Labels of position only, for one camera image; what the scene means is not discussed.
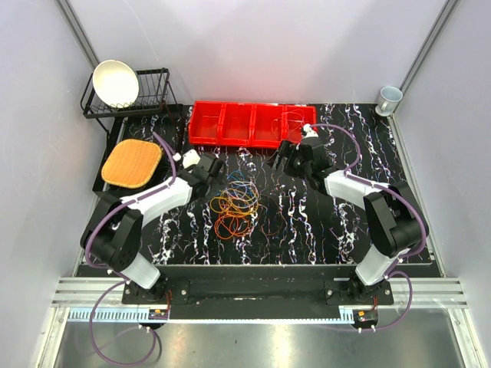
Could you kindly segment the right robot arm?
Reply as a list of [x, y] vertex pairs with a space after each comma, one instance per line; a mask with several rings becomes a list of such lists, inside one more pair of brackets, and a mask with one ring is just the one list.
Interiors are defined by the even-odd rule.
[[427, 222], [407, 182], [371, 182], [347, 173], [331, 164], [319, 138], [281, 141], [268, 165], [283, 166], [286, 175], [307, 181], [317, 192], [364, 210], [371, 247], [344, 286], [355, 303], [373, 298], [389, 270], [427, 240]]

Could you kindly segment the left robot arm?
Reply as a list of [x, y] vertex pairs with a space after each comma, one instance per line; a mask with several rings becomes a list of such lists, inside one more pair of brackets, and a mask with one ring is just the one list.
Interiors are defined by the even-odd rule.
[[140, 253], [143, 228], [208, 194], [223, 167], [221, 159], [205, 154], [143, 192], [121, 198], [104, 193], [81, 236], [86, 260], [95, 258], [101, 267], [135, 284], [148, 303], [160, 302], [166, 293], [166, 277]]

